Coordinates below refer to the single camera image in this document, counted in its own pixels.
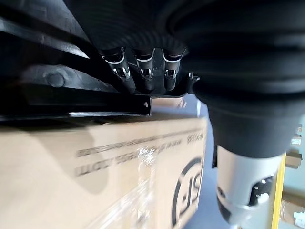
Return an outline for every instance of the metal clip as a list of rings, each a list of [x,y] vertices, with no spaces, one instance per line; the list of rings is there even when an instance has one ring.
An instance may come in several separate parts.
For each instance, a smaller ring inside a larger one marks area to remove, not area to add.
[[[141,69],[141,76],[143,78],[149,78],[149,79],[152,79],[153,77],[153,72],[152,70],[149,68],[149,69]]]
[[[126,71],[126,69],[124,67],[116,69],[113,69],[113,72],[116,76],[120,77],[120,78],[126,78],[127,80],[130,78],[130,71],[128,69],[128,71]]]
[[[177,76],[177,71],[176,70],[168,70],[168,69],[165,70],[165,77],[166,78],[175,79],[176,76]]]

